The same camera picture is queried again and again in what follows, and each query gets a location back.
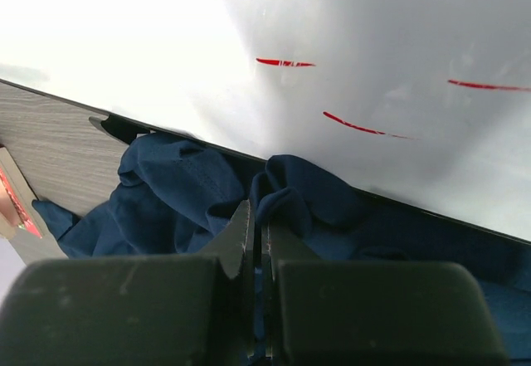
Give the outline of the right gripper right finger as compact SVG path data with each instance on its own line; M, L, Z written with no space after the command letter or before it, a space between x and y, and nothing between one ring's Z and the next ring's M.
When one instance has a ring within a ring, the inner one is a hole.
M279 220L261 228L261 266L263 274L265 354L283 360L283 327L278 270L282 261L318 261L319 256Z

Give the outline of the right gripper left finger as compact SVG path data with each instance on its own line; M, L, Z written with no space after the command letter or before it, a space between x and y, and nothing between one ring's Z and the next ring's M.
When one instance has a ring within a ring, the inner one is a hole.
M238 356L255 354L255 220L248 200L240 202L229 223L198 253L214 256L227 280L222 295L227 307L224 334L235 346Z

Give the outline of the dark blue t shirt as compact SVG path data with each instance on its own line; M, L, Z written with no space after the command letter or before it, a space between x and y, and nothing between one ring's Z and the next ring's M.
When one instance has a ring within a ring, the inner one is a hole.
M68 257L193 253L247 200L257 223L278 217L328 260L461 264L480 283L512 364L530 362L526 244L357 193L293 155L257 162L169 134L136 139L118 175L110 198L83 217L33 202Z

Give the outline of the white whiteboard with red writing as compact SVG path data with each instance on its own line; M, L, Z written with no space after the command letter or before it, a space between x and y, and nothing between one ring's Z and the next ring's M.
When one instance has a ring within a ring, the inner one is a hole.
M530 0L1 0L1 78L530 238Z

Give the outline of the red paperback book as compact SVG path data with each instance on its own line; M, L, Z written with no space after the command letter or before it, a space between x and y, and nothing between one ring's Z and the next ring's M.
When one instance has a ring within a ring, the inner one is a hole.
M48 229L32 206L37 200L22 171L5 146L1 146L1 237L12 240L22 229L43 238Z

